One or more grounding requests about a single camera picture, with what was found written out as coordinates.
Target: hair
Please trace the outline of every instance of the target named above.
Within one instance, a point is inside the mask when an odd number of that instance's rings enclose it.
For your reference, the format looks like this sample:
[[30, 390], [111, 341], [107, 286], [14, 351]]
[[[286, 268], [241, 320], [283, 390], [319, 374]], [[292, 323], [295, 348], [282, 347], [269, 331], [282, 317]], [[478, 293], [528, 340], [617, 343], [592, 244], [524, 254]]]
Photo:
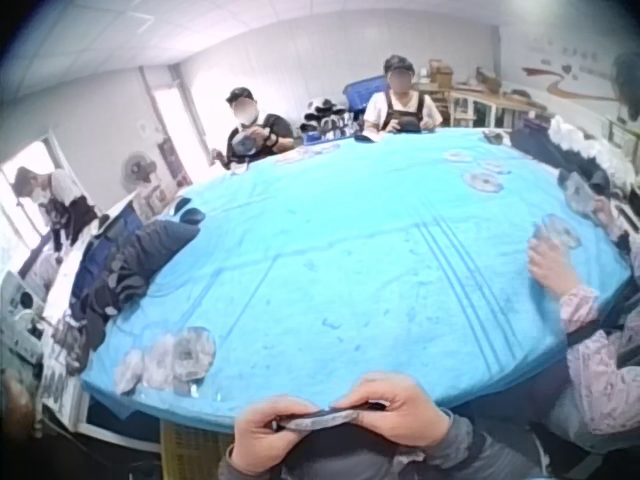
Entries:
[[621, 53], [613, 61], [613, 90], [620, 103], [627, 107], [629, 118], [640, 116], [640, 53]]
[[37, 175], [38, 174], [36, 172], [29, 170], [27, 167], [18, 168], [16, 178], [11, 186], [16, 197], [23, 196], [23, 192], [29, 186], [29, 183], [31, 183], [31, 179]]
[[253, 98], [253, 93], [247, 87], [236, 87], [231, 90], [231, 93], [227, 97], [227, 103], [230, 107], [233, 107], [233, 104], [236, 103], [241, 98], [248, 98], [249, 100], [255, 101]]
[[405, 57], [401, 55], [391, 55], [384, 61], [384, 74], [389, 75], [389, 73], [394, 70], [407, 70], [411, 72], [412, 75], [415, 75], [416, 71], [413, 68], [413, 64], [407, 60]]

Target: black t-shirt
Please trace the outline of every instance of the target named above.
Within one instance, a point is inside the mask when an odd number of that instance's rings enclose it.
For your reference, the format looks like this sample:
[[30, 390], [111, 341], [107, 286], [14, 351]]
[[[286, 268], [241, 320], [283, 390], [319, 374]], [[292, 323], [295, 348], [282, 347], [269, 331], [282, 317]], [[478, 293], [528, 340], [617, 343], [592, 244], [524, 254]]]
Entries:
[[[293, 138], [293, 130], [291, 129], [291, 125], [280, 115], [276, 115], [274, 113], [269, 113], [264, 117], [264, 122], [257, 123], [257, 126], [268, 128], [271, 133], [274, 133], [279, 138]], [[257, 162], [258, 160], [262, 160], [263, 158], [270, 157], [271, 155], [277, 155], [276, 152], [273, 151], [273, 147], [269, 147], [266, 144], [262, 146], [260, 150], [252, 153], [251, 155], [238, 155], [233, 151], [233, 147], [231, 146], [231, 142], [235, 138], [235, 136], [240, 132], [238, 127], [231, 130], [229, 134], [229, 138], [227, 139], [227, 162], [223, 164], [226, 169], [229, 169], [229, 164], [231, 162], [239, 162], [239, 163], [251, 163]]]

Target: hand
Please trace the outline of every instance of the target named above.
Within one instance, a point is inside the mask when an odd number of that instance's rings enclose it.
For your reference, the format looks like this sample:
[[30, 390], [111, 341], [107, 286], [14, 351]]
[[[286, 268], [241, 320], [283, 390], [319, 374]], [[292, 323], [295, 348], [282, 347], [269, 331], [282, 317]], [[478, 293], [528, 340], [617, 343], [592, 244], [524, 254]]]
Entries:
[[400, 130], [400, 123], [394, 118], [389, 122], [389, 125], [387, 125], [387, 128], [385, 128], [384, 131], [387, 133], [395, 133], [398, 130]]
[[361, 411], [354, 423], [400, 445], [432, 447], [449, 431], [450, 419], [425, 391], [406, 375], [373, 373], [365, 375], [346, 397], [335, 403], [350, 408], [383, 401], [384, 411]]
[[318, 410], [291, 397], [274, 397], [249, 407], [236, 420], [231, 464], [245, 475], [259, 475], [278, 465], [304, 434], [274, 432], [272, 422], [280, 416], [308, 415]]
[[529, 273], [557, 298], [564, 297], [581, 285], [578, 273], [569, 261], [565, 248], [558, 246], [546, 234], [529, 240]]
[[605, 230], [615, 223], [613, 213], [611, 213], [611, 202], [605, 197], [597, 197], [593, 201], [593, 215]]
[[422, 123], [420, 124], [420, 128], [422, 130], [433, 130], [434, 128], [436, 128], [436, 124], [430, 118], [425, 118], [424, 120], [422, 120]]
[[247, 135], [249, 135], [250, 137], [255, 138], [256, 146], [258, 148], [261, 148], [262, 145], [264, 144], [265, 140], [267, 139], [267, 137], [270, 135], [270, 132], [269, 132], [268, 129], [255, 126], [255, 127], [251, 127], [249, 130], [247, 130]]

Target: face mask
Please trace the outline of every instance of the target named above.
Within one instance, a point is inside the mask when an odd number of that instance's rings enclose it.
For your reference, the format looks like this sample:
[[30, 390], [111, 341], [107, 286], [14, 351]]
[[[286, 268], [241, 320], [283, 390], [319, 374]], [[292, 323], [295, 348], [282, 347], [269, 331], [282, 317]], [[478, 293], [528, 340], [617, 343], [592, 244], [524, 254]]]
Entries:
[[36, 205], [41, 203], [47, 203], [51, 198], [51, 192], [49, 190], [43, 190], [42, 188], [36, 188], [31, 194], [31, 201]]
[[236, 113], [236, 118], [243, 125], [251, 125], [258, 118], [258, 109], [254, 107], [242, 110]]

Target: white wall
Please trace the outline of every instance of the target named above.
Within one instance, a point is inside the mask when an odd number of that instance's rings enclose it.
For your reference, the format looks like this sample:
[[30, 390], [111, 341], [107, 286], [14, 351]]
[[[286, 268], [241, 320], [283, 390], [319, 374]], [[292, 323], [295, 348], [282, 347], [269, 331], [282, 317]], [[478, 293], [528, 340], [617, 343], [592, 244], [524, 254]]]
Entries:
[[121, 165], [132, 152], [147, 153], [157, 161], [163, 183], [172, 184], [156, 147], [162, 138], [159, 125], [137, 69], [86, 77], [4, 106], [0, 161], [49, 130], [82, 188], [103, 210], [127, 195]]
[[449, 63], [455, 78], [494, 65], [492, 26], [437, 13], [376, 10], [303, 17], [241, 34], [181, 63], [209, 146], [223, 148], [235, 121], [224, 99], [250, 88], [264, 110], [300, 123], [307, 102], [343, 100], [348, 83], [380, 75], [389, 55], [417, 69]]
[[[532, 97], [565, 120], [600, 135], [604, 118], [618, 116], [609, 75], [618, 53], [638, 50], [638, 39], [631, 34], [597, 32], [575, 26], [562, 29], [500, 29], [502, 79], [508, 88], [524, 88]], [[563, 72], [563, 66], [571, 68]], [[577, 94], [611, 100], [566, 99], [553, 93], [553, 76], [527, 76], [523, 68], [558, 72], [565, 78], [558, 88]], [[626, 109], [622, 109], [626, 118]]]

